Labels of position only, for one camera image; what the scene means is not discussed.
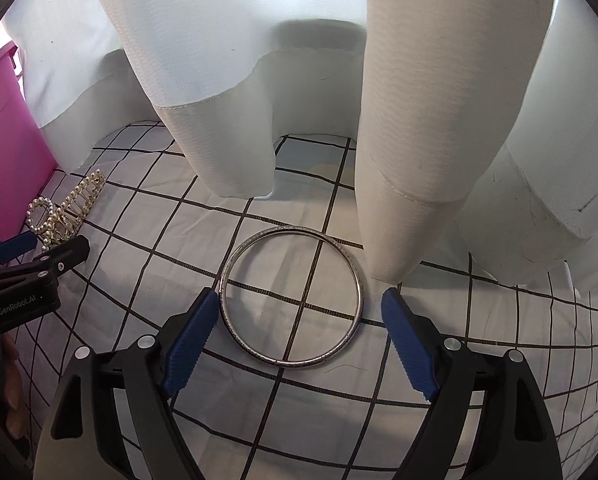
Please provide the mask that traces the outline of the left hand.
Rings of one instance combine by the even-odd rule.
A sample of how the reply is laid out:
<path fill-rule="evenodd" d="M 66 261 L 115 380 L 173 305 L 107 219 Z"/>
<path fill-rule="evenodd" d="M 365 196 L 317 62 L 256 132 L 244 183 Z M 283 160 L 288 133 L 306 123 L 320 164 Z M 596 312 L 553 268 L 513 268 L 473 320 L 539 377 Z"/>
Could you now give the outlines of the left hand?
<path fill-rule="evenodd" d="M 9 334 L 2 336 L 3 392 L 0 399 L 8 405 L 6 427 L 14 440 L 22 438 L 29 429 L 28 415 L 23 402 L 22 379 L 17 367 L 19 351 Z"/>

